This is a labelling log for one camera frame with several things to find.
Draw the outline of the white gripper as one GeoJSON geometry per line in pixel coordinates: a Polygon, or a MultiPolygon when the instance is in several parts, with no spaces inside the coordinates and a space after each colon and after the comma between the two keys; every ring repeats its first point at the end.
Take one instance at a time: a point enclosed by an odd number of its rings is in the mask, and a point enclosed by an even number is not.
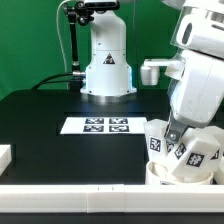
{"type": "Polygon", "coordinates": [[[145,85],[158,83],[162,67],[171,78],[171,112],[164,138],[176,144],[187,125],[206,126],[224,99],[224,6],[182,8],[171,43],[171,59],[147,59],[141,66],[145,85]]]}

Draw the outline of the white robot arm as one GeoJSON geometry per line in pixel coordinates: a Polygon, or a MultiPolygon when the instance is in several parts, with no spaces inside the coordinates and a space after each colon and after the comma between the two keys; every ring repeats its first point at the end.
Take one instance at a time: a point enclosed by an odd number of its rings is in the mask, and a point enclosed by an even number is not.
{"type": "MultiPolygon", "coordinates": [[[[224,0],[161,0],[180,16],[171,44],[171,59],[146,59],[145,85],[158,83],[162,67],[171,78],[171,112],[165,138],[176,143],[189,127],[206,127],[224,99],[224,0]]],[[[126,26],[115,11],[123,0],[83,0],[81,20],[91,25],[91,62],[81,91],[115,98],[137,91],[126,62],[126,26]]]]}

